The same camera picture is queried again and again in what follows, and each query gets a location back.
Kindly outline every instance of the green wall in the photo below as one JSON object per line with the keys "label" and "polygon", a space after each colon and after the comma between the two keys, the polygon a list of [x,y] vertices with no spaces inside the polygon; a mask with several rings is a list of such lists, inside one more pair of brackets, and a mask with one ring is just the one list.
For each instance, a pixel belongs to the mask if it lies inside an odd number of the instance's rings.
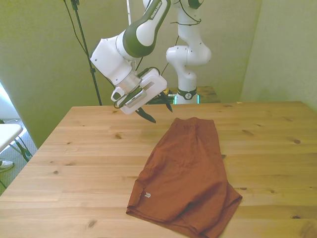
{"label": "green wall", "polygon": [[263,0],[240,100],[317,110],[317,0]]}
{"label": "green wall", "polygon": [[[80,0],[90,50],[127,27],[126,9],[125,0]],[[62,0],[3,1],[0,23],[0,81],[39,147],[72,106],[98,105],[87,58]],[[109,104],[112,87],[97,80]]]}

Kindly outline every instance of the wooden table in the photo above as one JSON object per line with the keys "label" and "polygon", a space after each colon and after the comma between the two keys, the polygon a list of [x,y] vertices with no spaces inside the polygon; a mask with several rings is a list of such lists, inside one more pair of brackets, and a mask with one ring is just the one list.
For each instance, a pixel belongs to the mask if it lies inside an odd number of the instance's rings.
{"label": "wooden table", "polygon": [[0,197],[1,238],[180,238],[125,214],[175,117],[214,119],[243,201],[223,238],[317,237],[317,114],[302,103],[72,108]]}

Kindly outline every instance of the floor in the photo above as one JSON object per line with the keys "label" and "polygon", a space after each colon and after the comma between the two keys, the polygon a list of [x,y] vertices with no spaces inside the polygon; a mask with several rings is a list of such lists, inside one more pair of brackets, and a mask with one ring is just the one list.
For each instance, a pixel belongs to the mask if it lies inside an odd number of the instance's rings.
{"label": "floor", "polygon": [[[26,130],[25,126],[23,125],[22,121],[20,119],[5,119],[4,122],[8,123],[8,124],[19,124],[23,127],[23,131],[26,131],[26,132],[20,137],[22,138],[22,140],[24,141],[24,143],[26,144],[26,146],[30,150],[31,154],[34,155],[35,152],[37,151],[37,148],[35,147],[35,144],[31,138],[30,134]],[[11,170],[0,173],[0,180],[6,186],[9,186],[10,183],[15,179],[15,177],[24,168],[24,166],[26,165],[26,161],[24,160],[22,155],[20,155],[18,152],[16,152],[14,149],[12,149],[10,147],[3,150],[0,153],[0,160],[9,160],[9,161],[14,162],[14,167]],[[0,185],[0,195],[4,191],[5,191],[5,188],[2,185]]]}

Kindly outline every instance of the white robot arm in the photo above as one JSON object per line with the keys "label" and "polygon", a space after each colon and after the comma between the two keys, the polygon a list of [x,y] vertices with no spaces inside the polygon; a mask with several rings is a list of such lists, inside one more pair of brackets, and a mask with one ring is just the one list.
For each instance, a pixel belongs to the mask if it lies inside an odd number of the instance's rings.
{"label": "white robot arm", "polygon": [[[201,0],[143,0],[143,4],[146,8],[143,17],[132,23],[120,35],[101,39],[91,56],[91,62],[115,87],[111,99],[117,108],[125,114],[136,111],[147,120],[155,122],[141,107],[157,95],[164,97],[165,94],[161,92],[167,88],[167,82],[155,67],[148,68],[138,75],[131,62],[152,53],[158,31],[172,4],[180,7],[179,34],[190,46],[170,48],[167,53],[167,60],[175,67],[179,82],[185,85],[190,81],[192,84],[191,87],[180,86],[178,96],[181,96],[180,90],[196,88],[195,74],[187,72],[185,65],[206,63],[210,60],[211,54],[210,50],[202,45],[198,29],[192,28],[193,19],[188,19],[188,12],[198,14],[191,11],[197,11],[202,4]],[[172,111],[167,98],[164,99]]]}

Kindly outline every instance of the shorts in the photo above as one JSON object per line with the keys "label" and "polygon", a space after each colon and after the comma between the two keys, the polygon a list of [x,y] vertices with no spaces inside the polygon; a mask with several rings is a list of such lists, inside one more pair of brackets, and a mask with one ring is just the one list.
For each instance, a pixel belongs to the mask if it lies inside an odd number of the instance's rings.
{"label": "shorts", "polygon": [[217,238],[242,196],[228,183],[212,120],[175,119],[135,181],[127,214],[192,238]]}

